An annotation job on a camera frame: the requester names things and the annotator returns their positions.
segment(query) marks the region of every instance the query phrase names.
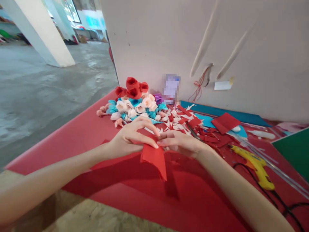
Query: floor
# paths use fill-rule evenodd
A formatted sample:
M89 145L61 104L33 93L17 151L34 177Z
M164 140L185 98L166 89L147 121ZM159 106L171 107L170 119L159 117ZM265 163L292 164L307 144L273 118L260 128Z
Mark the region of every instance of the floor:
M69 45L76 65L47 65L31 46L0 46L0 169L118 85L109 45Z

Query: scissors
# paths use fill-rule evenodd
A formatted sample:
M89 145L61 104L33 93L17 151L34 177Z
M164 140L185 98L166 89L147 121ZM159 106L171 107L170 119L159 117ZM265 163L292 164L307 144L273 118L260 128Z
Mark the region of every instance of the scissors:
M203 140L200 139L200 137L193 131L192 127L189 125L188 122L186 122L187 127L189 128L191 134L193 135L194 138L198 139L199 141L205 143Z

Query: red paper rose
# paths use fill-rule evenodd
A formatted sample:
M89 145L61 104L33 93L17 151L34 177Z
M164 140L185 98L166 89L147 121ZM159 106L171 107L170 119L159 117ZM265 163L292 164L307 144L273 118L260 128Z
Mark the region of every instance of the red paper rose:
M116 87L115 92L116 92L117 97L119 97L119 98L126 96L126 89L124 89L120 86Z
M132 99L140 99L142 97L142 92L139 88L134 88L128 90L126 95Z
M148 92L148 84L146 82L143 82L143 83L140 83L139 84L139 89L142 91L142 92Z
M128 90L130 89L134 89L134 88L139 88L139 82L133 78L133 77L128 77L128 79L126 80L126 88Z

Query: window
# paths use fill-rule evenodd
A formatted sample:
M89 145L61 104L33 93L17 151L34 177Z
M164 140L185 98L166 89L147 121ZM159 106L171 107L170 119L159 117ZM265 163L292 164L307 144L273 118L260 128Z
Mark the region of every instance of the window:
M70 21L80 23L80 18L78 16L78 13L75 9L75 5L72 0L64 0L64 11L67 14L67 17Z

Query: yellow glue gun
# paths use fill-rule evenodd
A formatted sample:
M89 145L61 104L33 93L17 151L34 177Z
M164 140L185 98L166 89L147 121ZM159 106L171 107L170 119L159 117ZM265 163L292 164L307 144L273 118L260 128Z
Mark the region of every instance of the yellow glue gun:
M255 173L257 174L258 180L259 180L259 185L266 190L274 190L275 186L274 184L270 181L269 176L264 170L264 166L266 166L265 160L255 156L254 154L240 148L237 146L231 145L230 148L236 153L239 154L241 157L245 158L247 163L246 166L249 168L252 168Z

